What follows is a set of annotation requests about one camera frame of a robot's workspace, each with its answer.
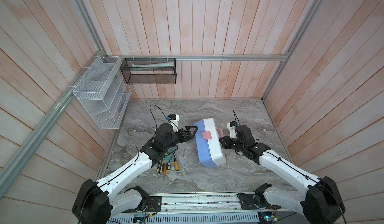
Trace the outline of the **white blue plastic toolbox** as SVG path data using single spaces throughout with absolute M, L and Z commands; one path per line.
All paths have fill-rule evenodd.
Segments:
M 224 133 L 216 127 L 215 120 L 207 118 L 194 125 L 198 128 L 195 138 L 200 163 L 208 168 L 225 164 L 227 160 L 220 143 Z

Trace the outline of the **teal utility knife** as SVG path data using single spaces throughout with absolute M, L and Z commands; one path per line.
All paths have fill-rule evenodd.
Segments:
M 170 150 L 166 153 L 165 157 L 164 157 L 164 163 L 168 163 L 171 161 L 173 155 L 174 155 L 174 152 L 179 148 L 179 146 L 175 146 L 175 147 L 172 147 L 170 148 Z

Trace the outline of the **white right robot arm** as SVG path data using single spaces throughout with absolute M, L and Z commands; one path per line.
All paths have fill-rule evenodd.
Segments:
M 232 121 L 227 128 L 229 135 L 220 138 L 224 149 L 271 170 L 295 188 L 286 191 L 267 183 L 261 185 L 252 197 L 256 208 L 280 206 L 304 216 L 311 224 L 333 224 L 344 217 L 346 208 L 333 179 L 319 178 L 284 159 L 268 145 L 257 142 L 246 125 Z

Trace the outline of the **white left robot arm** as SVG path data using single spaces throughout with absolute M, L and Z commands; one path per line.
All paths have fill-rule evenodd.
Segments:
M 97 181 L 86 180 L 80 187 L 72 213 L 80 224 L 105 224 L 126 210 L 144 209 L 148 194 L 140 187 L 126 193 L 121 190 L 141 173 L 160 163 L 170 148 L 193 140 L 197 126 L 186 126 L 174 131 L 170 123 L 161 124 L 138 153 L 119 169 Z

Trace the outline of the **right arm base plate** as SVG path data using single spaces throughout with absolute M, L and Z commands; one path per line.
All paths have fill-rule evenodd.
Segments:
M 237 198 L 240 201 L 242 210 L 279 210 L 280 206 L 270 205 L 262 201 L 258 204 L 259 198 L 255 198 L 255 194 L 238 193 Z

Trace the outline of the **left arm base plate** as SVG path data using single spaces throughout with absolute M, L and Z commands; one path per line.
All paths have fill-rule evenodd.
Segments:
M 142 201 L 136 209 L 125 211 L 125 213 L 158 213 L 161 211 L 162 197 L 161 196 L 149 196 Z

